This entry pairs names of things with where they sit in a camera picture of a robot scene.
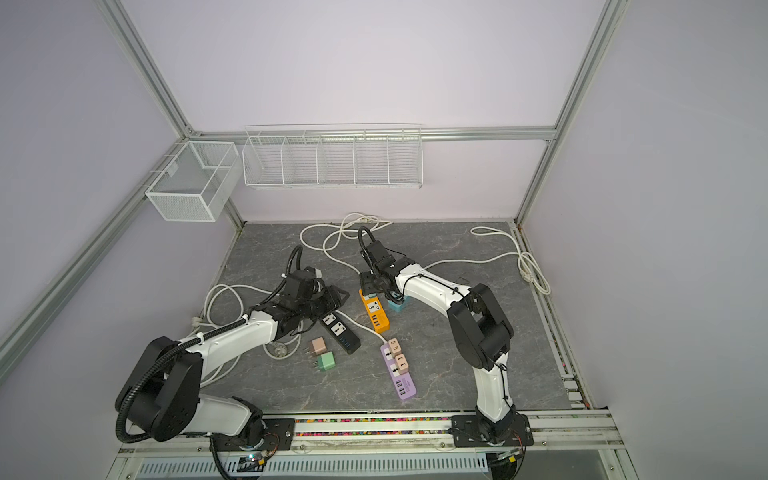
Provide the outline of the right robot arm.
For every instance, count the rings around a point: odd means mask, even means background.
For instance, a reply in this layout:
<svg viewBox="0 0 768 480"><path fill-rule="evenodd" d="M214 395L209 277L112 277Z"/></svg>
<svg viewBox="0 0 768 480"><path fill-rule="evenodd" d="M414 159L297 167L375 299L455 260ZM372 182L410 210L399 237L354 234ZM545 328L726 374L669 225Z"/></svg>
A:
<svg viewBox="0 0 768 480"><path fill-rule="evenodd" d="M402 253L394 256L366 226L357 230L357 240L368 266L359 275L365 295L382 295L397 305L417 300L447 318L458 352L473 368L480 436L501 442L517 416L507 375L514 330L492 290L451 282Z"/></svg>

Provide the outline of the black power strip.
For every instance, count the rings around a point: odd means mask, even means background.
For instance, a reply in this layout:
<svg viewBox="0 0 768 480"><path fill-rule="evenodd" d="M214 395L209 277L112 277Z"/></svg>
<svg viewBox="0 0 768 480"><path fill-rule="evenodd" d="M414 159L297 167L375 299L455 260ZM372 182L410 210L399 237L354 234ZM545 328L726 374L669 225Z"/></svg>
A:
<svg viewBox="0 0 768 480"><path fill-rule="evenodd" d="M360 338L336 312L331 312L321 319L322 325L349 355L361 346Z"/></svg>

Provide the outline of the orange power strip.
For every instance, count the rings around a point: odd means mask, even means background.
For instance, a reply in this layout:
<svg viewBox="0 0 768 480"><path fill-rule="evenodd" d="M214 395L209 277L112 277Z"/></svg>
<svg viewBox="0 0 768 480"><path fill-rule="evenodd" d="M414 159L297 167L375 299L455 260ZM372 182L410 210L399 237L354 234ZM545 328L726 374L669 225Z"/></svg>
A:
<svg viewBox="0 0 768 480"><path fill-rule="evenodd" d="M376 333L382 334L390 329L390 322L383 304L375 294L364 294L359 290L361 300Z"/></svg>

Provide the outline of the purple power strip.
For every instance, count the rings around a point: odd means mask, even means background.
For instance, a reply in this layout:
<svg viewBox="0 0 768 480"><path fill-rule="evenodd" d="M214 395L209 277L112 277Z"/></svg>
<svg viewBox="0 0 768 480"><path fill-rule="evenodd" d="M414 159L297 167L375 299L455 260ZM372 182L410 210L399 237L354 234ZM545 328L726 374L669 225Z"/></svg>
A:
<svg viewBox="0 0 768 480"><path fill-rule="evenodd" d="M416 396L417 389L410 375L410 371L400 374L395 366L395 360L392 356L388 344L380 347L380 353L385 361L387 372L393 383L396 394L401 401L409 400Z"/></svg>

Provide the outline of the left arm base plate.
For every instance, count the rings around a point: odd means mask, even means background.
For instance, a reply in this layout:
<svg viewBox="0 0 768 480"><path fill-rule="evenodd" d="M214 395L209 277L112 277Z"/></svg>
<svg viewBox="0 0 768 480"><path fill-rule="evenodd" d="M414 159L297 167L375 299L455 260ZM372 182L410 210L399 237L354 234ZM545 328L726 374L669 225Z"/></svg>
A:
<svg viewBox="0 0 768 480"><path fill-rule="evenodd" d="M236 436L214 434L213 442L220 452L286 451L291 448L295 426L294 418L266 418Z"/></svg>

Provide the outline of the pink plug purple strip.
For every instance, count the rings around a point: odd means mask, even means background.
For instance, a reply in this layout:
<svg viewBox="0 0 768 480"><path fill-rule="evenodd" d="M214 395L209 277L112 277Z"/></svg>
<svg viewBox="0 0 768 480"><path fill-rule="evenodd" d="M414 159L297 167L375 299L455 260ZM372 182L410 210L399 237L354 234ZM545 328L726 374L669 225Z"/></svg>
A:
<svg viewBox="0 0 768 480"><path fill-rule="evenodd" d="M402 348L396 338L392 338L388 341L388 348L392 356L397 356L402 353Z"/></svg>
<svg viewBox="0 0 768 480"><path fill-rule="evenodd" d="M395 366L400 374L409 372L409 364L404 354L398 354L394 357Z"/></svg>

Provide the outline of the teal power strip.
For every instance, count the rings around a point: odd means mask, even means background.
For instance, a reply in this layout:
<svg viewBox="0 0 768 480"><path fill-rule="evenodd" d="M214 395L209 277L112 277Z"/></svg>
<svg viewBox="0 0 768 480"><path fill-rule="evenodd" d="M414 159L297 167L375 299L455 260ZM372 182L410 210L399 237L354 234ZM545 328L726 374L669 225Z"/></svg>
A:
<svg viewBox="0 0 768 480"><path fill-rule="evenodd" d="M405 309L406 305L408 304L408 300L409 300L408 297L404 297L400 302L396 302L388 299L387 304L392 311L402 312Z"/></svg>

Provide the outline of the pink plug lower purple strip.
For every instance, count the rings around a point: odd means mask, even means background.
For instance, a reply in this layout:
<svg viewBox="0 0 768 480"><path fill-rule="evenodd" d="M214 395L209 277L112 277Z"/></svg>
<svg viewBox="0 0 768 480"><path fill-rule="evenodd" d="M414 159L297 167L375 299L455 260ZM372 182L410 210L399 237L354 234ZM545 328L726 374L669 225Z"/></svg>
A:
<svg viewBox="0 0 768 480"><path fill-rule="evenodd" d="M400 374L409 372L409 364L404 354L398 354L394 357L395 366Z"/></svg>

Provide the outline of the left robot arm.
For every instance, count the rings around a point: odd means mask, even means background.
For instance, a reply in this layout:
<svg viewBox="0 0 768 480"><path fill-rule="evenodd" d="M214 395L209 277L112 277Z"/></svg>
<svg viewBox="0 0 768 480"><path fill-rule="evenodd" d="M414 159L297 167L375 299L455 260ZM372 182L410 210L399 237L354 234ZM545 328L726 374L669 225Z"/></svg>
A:
<svg viewBox="0 0 768 480"><path fill-rule="evenodd" d="M203 380L236 357L296 333L340 309L348 291L329 285L312 267L284 274L266 299L237 320L181 340L151 341L115 400L115 436L122 443L179 435L218 435L244 448L267 434L263 412L239 398L202 393Z"/></svg>

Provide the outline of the green USB charger plug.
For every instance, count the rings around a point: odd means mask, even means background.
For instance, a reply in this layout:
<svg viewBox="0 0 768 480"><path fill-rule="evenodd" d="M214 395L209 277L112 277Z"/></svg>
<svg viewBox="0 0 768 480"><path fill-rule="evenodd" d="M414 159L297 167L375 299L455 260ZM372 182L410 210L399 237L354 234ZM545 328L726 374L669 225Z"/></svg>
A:
<svg viewBox="0 0 768 480"><path fill-rule="evenodd" d="M334 354L330 351L317 356L317 366L320 371L328 371L336 367Z"/></svg>

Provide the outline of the small white mesh basket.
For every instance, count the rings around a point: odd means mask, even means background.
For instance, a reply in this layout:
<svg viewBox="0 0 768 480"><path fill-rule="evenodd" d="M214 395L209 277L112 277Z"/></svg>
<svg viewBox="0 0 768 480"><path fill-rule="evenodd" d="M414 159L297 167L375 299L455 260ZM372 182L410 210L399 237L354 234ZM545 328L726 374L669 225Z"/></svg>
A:
<svg viewBox="0 0 768 480"><path fill-rule="evenodd" d="M166 221L213 223L242 173L235 143L188 141L148 186L146 197Z"/></svg>

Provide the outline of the pink plug upper purple strip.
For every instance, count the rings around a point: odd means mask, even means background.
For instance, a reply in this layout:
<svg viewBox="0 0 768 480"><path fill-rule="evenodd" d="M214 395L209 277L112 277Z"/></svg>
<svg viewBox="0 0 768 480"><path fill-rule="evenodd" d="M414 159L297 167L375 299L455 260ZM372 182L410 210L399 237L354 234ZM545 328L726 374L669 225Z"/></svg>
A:
<svg viewBox="0 0 768 480"><path fill-rule="evenodd" d="M402 348L396 338L392 338L388 341L388 348L392 356L397 356L402 353Z"/></svg>

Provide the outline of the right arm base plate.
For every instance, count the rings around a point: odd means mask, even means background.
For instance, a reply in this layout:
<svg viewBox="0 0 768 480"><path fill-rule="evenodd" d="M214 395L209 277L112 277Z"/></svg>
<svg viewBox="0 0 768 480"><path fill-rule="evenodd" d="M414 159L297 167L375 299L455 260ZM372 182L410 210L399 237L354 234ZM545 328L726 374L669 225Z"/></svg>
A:
<svg viewBox="0 0 768 480"><path fill-rule="evenodd" d="M529 419L510 412L493 422L479 412L451 417L449 433L456 447L530 447L535 443Z"/></svg>

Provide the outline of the pink USB charger plug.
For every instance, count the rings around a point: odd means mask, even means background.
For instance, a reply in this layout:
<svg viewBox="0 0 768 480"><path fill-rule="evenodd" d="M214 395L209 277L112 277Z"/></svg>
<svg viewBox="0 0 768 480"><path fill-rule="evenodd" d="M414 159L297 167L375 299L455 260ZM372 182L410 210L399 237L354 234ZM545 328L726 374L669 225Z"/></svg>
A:
<svg viewBox="0 0 768 480"><path fill-rule="evenodd" d="M310 342L310 352L315 356L320 356L328 352L328 347L322 337L314 338Z"/></svg>

